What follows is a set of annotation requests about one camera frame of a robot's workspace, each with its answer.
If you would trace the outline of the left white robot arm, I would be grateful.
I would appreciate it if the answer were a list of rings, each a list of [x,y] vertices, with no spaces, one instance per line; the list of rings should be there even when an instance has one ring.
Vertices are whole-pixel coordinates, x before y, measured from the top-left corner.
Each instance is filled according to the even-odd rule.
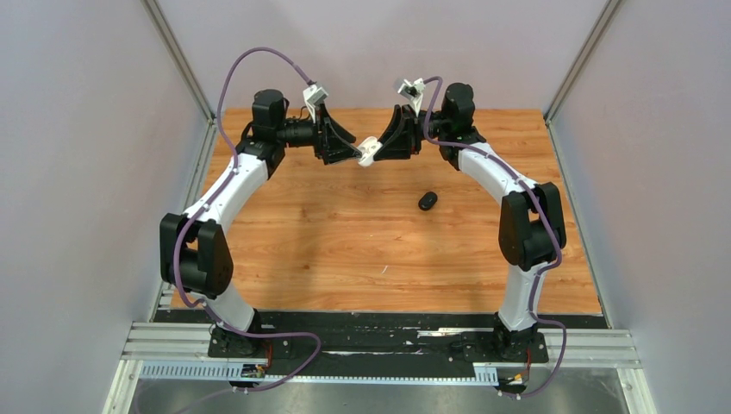
[[[258,312],[232,283],[234,261],[226,234],[247,200],[276,172],[288,147],[312,147],[316,158],[334,164],[360,157],[355,138],[328,113],[326,90],[303,92],[309,112],[288,115],[289,102],[278,90],[258,91],[252,121],[233,147],[233,156],[213,186],[184,212],[166,214],[159,226],[160,273],[184,302],[202,305],[215,324],[232,332],[231,345],[244,356],[264,345]]]

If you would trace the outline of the white charging case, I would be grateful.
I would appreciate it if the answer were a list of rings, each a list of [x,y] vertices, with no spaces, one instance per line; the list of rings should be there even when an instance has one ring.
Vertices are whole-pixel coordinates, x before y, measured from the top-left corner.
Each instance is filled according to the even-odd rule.
[[[375,155],[381,149],[383,144],[375,136],[365,138],[357,147],[360,152],[358,164],[362,167],[369,167],[375,161]]]

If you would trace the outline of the black charging case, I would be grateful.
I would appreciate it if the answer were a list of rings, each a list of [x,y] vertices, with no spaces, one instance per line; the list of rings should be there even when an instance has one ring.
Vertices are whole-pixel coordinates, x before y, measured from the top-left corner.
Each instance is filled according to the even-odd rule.
[[[417,202],[417,207],[422,211],[431,210],[438,201],[438,195],[433,191],[425,192]]]

